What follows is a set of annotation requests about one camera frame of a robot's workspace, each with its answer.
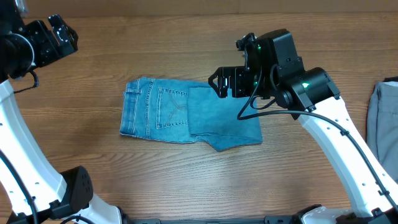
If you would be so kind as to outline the light blue denim jeans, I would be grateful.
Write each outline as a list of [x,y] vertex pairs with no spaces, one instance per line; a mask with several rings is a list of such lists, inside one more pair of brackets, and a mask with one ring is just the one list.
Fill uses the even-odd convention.
[[142,77],[127,83],[120,134],[216,151],[263,142],[258,118],[239,120],[246,98],[219,98],[209,84]]

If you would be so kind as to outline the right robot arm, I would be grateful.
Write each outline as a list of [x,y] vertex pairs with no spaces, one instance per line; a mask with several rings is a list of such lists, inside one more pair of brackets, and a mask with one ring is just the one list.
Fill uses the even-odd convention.
[[396,223],[397,183],[353,124],[338,87],[322,68],[306,70],[286,29],[237,40],[245,63],[220,67],[208,83],[220,98],[231,95],[277,104],[316,140],[350,200],[350,208],[312,205],[294,215],[265,217],[265,223]]

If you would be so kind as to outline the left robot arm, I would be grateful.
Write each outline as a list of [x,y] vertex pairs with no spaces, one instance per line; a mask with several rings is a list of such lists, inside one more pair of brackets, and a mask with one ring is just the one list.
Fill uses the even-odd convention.
[[9,223],[122,223],[131,219],[93,191],[87,170],[57,172],[27,127],[12,79],[75,53],[78,35],[57,14],[25,24],[24,1],[1,1],[1,183],[12,205]]

